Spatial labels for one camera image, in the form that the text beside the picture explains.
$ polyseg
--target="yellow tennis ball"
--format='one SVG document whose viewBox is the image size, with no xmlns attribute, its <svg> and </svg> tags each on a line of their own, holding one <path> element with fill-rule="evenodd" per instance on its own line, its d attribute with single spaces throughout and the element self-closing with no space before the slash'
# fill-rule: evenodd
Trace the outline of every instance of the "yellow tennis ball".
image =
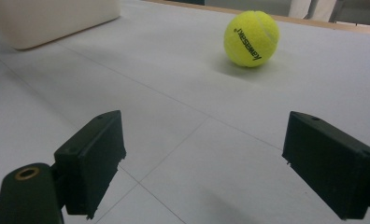
<svg viewBox="0 0 370 224">
<path fill-rule="evenodd" d="M 245 11 L 228 24 L 224 47 L 234 63 L 255 67 L 275 53 L 278 40 L 278 25 L 272 17 L 261 11 Z"/>
</svg>

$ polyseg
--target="tennis ball seam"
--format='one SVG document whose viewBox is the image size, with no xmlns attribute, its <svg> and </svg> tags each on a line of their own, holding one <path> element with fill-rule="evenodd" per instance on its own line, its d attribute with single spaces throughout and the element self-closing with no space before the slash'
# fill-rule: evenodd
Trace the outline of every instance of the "tennis ball seam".
<svg viewBox="0 0 370 224">
<path fill-rule="evenodd" d="M 266 34 L 267 37 L 269 37 L 270 41 L 272 41 L 272 43 L 275 43 L 275 39 L 274 37 L 272 37 L 272 35 L 266 31 L 266 28 L 264 27 L 263 23 L 261 22 L 261 18 L 258 16 L 258 14 L 256 13 L 256 11 L 252 11 L 254 13 L 254 16 L 255 18 L 257 19 L 257 22 L 260 24 L 260 27 L 263 29 L 263 32 Z"/>
<path fill-rule="evenodd" d="M 240 66 L 245 66 L 243 64 L 243 60 L 241 58 L 239 58 L 236 53 L 234 53 L 232 48 L 227 47 L 227 48 L 225 48 L 225 50 L 227 51 L 229 57 L 234 57 L 235 58 L 235 60 L 234 60 L 235 63 L 237 63 Z"/>
</svg>

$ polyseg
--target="white surface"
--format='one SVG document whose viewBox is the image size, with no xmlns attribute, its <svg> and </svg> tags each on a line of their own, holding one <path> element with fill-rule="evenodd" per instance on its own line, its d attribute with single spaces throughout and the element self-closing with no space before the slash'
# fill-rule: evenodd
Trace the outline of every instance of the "white surface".
<svg viewBox="0 0 370 224">
<path fill-rule="evenodd" d="M 119 0 L 0 0 L 0 38 L 29 49 L 120 15 Z"/>
<path fill-rule="evenodd" d="M 279 22 L 276 54 L 245 69 L 222 47 L 234 15 L 121 5 L 37 49 L 0 43 L 0 183 L 120 109 L 128 157 L 96 218 L 66 223 L 342 223 L 280 154 L 291 110 L 370 145 L 370 35 Z"/>
</svg>

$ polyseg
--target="white container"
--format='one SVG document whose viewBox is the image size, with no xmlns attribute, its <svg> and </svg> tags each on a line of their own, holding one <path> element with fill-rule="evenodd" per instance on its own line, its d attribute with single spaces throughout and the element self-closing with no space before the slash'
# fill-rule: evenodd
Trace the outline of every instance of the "white container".
<svg viewBox="0 0 370 224">
<path fill-rule="evenodd" d="M 119 16 L 119 0 L 0 0 L 0 39 L 29 49 Z"/>
</svg>

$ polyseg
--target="tile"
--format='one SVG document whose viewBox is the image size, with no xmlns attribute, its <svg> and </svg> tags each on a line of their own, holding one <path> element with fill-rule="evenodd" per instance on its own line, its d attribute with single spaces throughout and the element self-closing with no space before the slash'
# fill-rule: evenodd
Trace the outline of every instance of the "tile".
<svg viewBox="0 0 370 224">
<path fill-rule="evenodd" d="M 19 167 L 52 165 L 54 151 L 76 130 L 0 63 L 0 186 Z"/>
<path fill-rule="evenodd" d="M 76 127 L 121 111 L 128 151 L 121 167 L 141 180 L 206 115 L 72 51 L 39 60 L 16 74 Z"/>
<path fill-rule="evenodd" d="M 280 150 L 215 119 L 141 184 L 188 224 L 342 223 Z"/>
<path fill-rule="evenodd" d="M 181 224 L 183 222 L 138 185 L 98 223 Z"/>
<path fill-rule="evenodd" d="M 86 219 L 86 216 L 69 216 L 63 208 L 65 224 L 97 223 L 108 211 L 117 204 L 130 190 L 136 186 L 132 179 L 122 168 L 115 174 L 103 200 L 98 205 L 93 219 Z"/>
<path fill-rule="evenodd" d="M 222 46 L 234 15 L 136 2 L 124 1 L 107 26 L 57 44 L 277 148 L 293 110 L 370 145 L 370 35 L 279 22 L 275 55 L 246 69 Z"/>
<path fill-rule="evenodd" d="M 28 63 L 35 63 L 40 59 L 54 55 L 63 50 L 65 50 L 65 48 L 56 45 L 54 42 L 37 48 L 17 50 L 0 41 L 0 61 L 10 69 L 16 69 Z"/>
</svg>

